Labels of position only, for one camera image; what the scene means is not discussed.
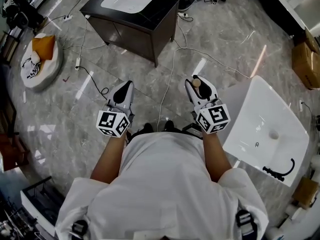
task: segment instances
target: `white shirt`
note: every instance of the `white shirt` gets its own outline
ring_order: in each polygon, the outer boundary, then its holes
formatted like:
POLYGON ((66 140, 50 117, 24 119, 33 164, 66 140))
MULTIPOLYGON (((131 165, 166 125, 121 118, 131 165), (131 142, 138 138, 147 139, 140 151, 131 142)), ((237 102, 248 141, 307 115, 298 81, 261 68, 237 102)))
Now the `white shirt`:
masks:
POLYGON ((269 222, 266 208, 243 169, 230 169, 212 182, 202 140, 181 133, 142 134, 125 148, 111 184, 74 180, 56 233, 69 239, 72 224, 85 219, 92 240, 241 239, 239 201, 253 215, 261 239, 269 222))

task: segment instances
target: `marble floor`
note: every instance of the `marble floor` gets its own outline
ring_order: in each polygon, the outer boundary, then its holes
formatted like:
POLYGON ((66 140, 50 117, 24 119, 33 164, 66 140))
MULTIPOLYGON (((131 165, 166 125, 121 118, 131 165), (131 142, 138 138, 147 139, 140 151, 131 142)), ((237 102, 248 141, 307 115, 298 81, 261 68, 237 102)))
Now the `marble floor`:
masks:
MULTIPOLYGON (((78 0, 47 0, 39 12, 54 19, 69 13, 78 0)), ((104 98, 97 92, 84 70, 75 71, 80 45, 95 48, 104 43, 79 9, 72 11, 73 18, 63 22, 54 20, 42 32, 55 35, 64 47, 64 60, 60 74, 53 84, 41 93, 26 89, 20 77, 20 62, 25 45, 33 37, 30 31, 22 36, 12 59, 11 69, 6 73, 7 88, 17 110, 16 130, 30 148, 30 166, 24 171, 35 170, 41 177, 51 175, 57 187, 66 194, 75 177, 89 177, 104 150, 108 137, 95 127, 104 98), (26 103, 23 92, 26 91, 26 103)), ((195 3, 187 12, 192 22, 180 21, 187 37, 188 47, 211 54, 223 64, 236 68, 249 76, 259 55, 266 45, 266 54, 257 74, 263 77, 288 104, 300 119, 310 136, 307 154, 299 175, 292 187, 287 187, 257 169, 241 162, 256 186, 268 211, 270 226, 276 225, 284 216, 284 210, 300 177, 307 171, 318 142, 314 122, 305 107, 299 112, 298 102, 303 99, 317 115, 320 112, 320 93, 307 90, 291 67, 293 42, 264 12, 259 0, 227 0, 217 5, 195 3)), ((177 27, 176 41, 184 45, 184 37, 177 27)), ((176 42, 168 42, 159 56, 159 66, 124 51, 114 45, 95 49, 83 48, 81 65, 95 79, 100 89, 111 89, 117 84, 132 80, 135 85, 133 110, 135 118, 132 130, 141 129, 146 122, 156 123, 160 102, 166 91, 173 66, 176 42)), ((178 128, 192 121, 192 105, 184 89, 186 77, 190 77, 202 55, 191 50, 179 50, 175 54, 174 71, 170 88, 163 101, 161 121, 171 119, 178 128)), ((199 75, 211 81, 218 92, 243 81, 245 78, 207 58, 199 75)))

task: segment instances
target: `sink basin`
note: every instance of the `sink basin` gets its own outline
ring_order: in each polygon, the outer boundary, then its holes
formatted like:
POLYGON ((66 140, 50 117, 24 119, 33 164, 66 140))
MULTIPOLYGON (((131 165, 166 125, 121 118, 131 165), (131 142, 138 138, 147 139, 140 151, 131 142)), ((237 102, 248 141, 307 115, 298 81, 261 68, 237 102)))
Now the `sink basin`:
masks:
POLYGON ((141 12, 152 0, 103 0, 101 7, 136 14, 141 12))
POLYGON ((294 164, 282 181, 290 187, 306 154, 309 136, 289 106, 260 76, 226 89, 221 100, 231 117, 218 133, 224 151, 264 173, 265 167, 285 174, 294 164))

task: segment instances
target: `round cushion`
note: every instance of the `round cushion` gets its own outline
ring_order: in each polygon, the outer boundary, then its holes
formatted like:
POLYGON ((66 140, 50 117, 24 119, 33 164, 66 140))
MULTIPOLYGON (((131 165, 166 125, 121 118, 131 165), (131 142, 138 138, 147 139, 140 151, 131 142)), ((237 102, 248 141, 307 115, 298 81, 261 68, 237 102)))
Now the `round cushion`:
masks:
MULTIPOLYGON (((45 36, 46 34, 40 33, 36 38, 43 38, 45 36)), ((27 76, 30 74, 30 70, 23 68, 22 65, 28 58, 30 58, 32 52, 32 41, 30 41, 21 60, 20 74, 25 87, 35 92, 39 92, 48 87, 56 78, 63 62, 64 53, 60 43, 55 41, 52 59, 45 60, 40 72, 35 77, 27 79, 27 76)))

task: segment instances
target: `black and white marker cube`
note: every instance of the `black and white marker cube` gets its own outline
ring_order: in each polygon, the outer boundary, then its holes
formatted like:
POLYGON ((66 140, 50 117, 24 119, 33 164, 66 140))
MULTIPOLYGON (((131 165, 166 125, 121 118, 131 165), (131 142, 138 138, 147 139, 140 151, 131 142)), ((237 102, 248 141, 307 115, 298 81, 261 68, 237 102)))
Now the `black and white marker cube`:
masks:
POLYGON ((96 127, 104 135, 120 138, 130 122, 125 113, 100 110, 96 127))
POLYGON ((207 134, 223 130, 230 122, 226 104, 200 109, 196 121, 207 134))

